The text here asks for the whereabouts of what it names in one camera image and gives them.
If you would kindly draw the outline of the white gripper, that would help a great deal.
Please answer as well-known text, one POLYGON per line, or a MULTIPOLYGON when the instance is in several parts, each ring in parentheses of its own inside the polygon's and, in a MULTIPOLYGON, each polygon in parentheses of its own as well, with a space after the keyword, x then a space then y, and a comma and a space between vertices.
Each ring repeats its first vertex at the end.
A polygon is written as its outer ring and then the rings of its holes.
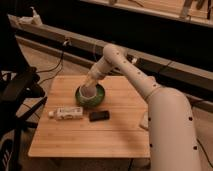
POLYGON ((103 80, 106 74, 101 72, 99 68, 94 65, 87 74, 86 86, 95 86, 99 80, 103 80))

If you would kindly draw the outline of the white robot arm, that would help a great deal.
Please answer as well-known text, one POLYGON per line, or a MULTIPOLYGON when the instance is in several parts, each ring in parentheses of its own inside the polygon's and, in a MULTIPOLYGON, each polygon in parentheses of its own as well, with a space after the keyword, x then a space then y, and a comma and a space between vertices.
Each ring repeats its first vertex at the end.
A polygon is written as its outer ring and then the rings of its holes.
POLYGON ((88 75, 87 85, 117 67, 148 104, 151 171, 201 171, 196 130, 187 97, 164 87, 126 59, 122 47, 107 44, 88 75))

